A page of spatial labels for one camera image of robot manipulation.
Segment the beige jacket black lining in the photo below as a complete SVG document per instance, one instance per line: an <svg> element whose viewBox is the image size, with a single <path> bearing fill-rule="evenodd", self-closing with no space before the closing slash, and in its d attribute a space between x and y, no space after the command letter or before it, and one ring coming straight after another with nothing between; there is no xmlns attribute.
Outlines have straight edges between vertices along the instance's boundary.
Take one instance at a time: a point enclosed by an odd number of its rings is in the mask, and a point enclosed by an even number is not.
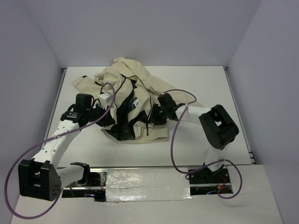
<svg viewBox="0 0 299 224"><path fill-rule="evenodd" d="M168 138L166 125L155 125L150 121L152 109L158 104L158 96L166 91L176 104L189 103L202 107L190 94L177 91L168 82L151 75L139 62L124 57L113 60L94 79L81 76L73 80L80 92L95 98L101 93L115 93L115 102L110 112L98 125L106 137L130 144L159 142Z"/></svg>

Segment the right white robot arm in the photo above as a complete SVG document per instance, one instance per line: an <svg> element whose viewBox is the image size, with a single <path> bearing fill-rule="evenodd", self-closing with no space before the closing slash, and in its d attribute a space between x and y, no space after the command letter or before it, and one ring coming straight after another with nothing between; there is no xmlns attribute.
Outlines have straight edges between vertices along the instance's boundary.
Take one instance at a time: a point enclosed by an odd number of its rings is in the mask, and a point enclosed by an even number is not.
<svg viewBox="0 0 299 224"><path fill-rule="evenodd" d="M176 103L169 93L163 93L158 98L159 103L151 109L149 120L155 125L164 125L168 119L176 121L171 137L171 162L176 171L185 175L192 175L203 171L207 182L214 182L219 178L226 161L227 147L239 134L239 128L221 105L213 107L191 106L195 101ZM209 143L207 158L203 166L194 171L180 170L174 160L174 140L178 125L186 121L200 125Z"/></svg>

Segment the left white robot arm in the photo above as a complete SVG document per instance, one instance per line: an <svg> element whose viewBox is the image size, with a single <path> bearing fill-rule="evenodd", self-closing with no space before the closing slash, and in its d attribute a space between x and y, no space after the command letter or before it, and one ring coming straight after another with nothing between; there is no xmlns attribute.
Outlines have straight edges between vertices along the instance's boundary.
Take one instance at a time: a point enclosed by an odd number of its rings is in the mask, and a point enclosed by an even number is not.
<svg viewBox="0 0 299 224"><path fill-rule="evenodd" d="M54 201L61 189L77 182L86 186L91 182L90 166L72 162L59 169L58 165L71 142L87 125L99 122L113 103L111 93L97 98L90 94L77 94L75 103L61 115L60 122L50 139L30 160L23 159L18 165L20 195Z"/></svg>

